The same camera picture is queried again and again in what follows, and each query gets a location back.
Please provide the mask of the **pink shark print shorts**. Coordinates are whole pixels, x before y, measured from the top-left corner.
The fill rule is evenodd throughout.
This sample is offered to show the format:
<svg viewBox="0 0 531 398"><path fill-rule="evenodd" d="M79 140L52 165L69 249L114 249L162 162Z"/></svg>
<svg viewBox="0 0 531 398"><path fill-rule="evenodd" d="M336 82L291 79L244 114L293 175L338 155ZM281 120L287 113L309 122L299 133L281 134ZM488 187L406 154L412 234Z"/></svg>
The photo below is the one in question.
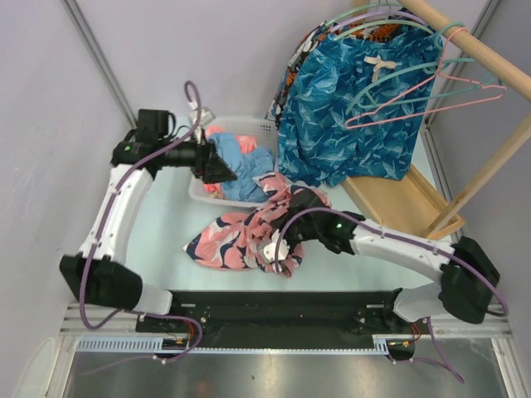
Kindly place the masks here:
<svg viewBox="0 0 531 398"><path fill-rule="evenodd" d="M244 271L260 269L266 273L290 277L304 258L301 244L279 254L280 267L262 256L260 248L270 243L275 234L271 223L288 212L290 201L300 193L315 194L322 206L331 204L322 190L294 184L279 172L268 172L254 178L266 194L266 202L251 213L228 212L219 216L190 240L183 250L201 266L218 270Z"/></svg>

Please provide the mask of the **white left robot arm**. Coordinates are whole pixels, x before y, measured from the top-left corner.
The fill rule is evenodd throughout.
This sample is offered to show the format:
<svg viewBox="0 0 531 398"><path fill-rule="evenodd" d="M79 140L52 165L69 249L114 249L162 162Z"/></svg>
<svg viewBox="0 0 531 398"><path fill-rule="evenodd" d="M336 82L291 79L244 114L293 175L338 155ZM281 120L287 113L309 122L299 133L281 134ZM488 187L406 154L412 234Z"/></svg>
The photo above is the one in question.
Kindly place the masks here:
<svg viewBox="0 0 531 398"><path fill-rule="evenodd" d="M77 254L61 258L59 268L79 304L154 313L154 321L171 332L183 321L173 294L146 284L126 265L139 209L165 167L186 167L207 184L233 181L236 175L206 138L206 127L215 119L209 108L192 107L192 126L182 137L169 111L141 109L138 117L137 126L114 147L109 184L90 233Z"/></svg>

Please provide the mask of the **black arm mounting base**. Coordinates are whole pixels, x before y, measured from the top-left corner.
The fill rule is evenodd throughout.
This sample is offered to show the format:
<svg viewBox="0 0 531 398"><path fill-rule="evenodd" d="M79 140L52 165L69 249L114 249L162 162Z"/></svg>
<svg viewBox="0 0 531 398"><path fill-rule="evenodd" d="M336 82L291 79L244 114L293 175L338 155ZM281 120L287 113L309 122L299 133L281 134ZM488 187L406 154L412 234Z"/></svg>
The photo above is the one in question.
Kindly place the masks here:
<svg viewBox="0 0 531 398"><path fill-rule="evenodd" d="M385 305L392 292L177 292L168 319L146 317L136 332L195 338L184 318L200 323L205 349L353 351L385 342L397 360L413 356L427 334Z"/></svg>

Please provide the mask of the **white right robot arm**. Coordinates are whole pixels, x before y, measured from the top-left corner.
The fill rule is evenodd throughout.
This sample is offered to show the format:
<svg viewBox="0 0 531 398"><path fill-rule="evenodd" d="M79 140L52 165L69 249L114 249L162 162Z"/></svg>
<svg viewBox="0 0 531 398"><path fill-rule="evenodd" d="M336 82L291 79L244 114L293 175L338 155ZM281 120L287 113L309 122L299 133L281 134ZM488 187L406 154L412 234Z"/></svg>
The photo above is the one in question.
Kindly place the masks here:
<svg viewBox="0 0 531 398"><path fill-rule="evenodd" d="M327 250L385 260L430 280L414 289L396 289L382 312L384 326L403 332L415 321L448 313L469 324L483 323L500 279L480 244L469 237L456 243L396 231L351 211L337 211L310 189L295 193L260 253L276 273L303 242L317 240Z"/></svg>

